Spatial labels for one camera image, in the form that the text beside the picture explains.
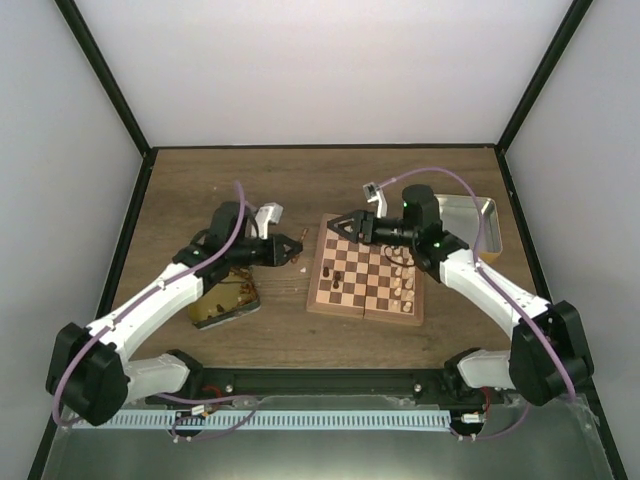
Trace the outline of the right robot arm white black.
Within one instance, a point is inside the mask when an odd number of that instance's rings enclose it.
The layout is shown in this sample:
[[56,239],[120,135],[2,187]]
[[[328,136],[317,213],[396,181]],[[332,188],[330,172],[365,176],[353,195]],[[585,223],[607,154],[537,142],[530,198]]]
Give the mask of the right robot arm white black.
[[465,403],[481,387],[514,390],[535,406],[567,394],[594,373],[578,310],[551,303],[508,280],[480,259],[467,242],[445,229],[440,203],[427,185],[402,192],[399,218],[355,210],[331,219],[330,231],[352,243],[408,249],[415,266],[458,292],[507,335],[507,351],[471,349],[451,358],[444,378],[447,396]]

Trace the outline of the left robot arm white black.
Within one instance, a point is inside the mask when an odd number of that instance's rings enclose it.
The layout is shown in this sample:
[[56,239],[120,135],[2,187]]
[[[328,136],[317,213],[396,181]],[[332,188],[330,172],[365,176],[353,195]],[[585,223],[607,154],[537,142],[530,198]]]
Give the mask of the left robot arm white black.
[[279,267],[300,254],[300,242],[272,234],[283,208],[267,203],[252,210],[224,202],[208,228],[180,249],[158,278],[108,315],[85,327],[66,325],[57,334],[46,379],[58,425],[62,407],[93,426],[125,404],[168,394],[184,404],[204,392],[203,366],[180,350],[133,360],[146,339],[183,308],[199,300],[234,269]]

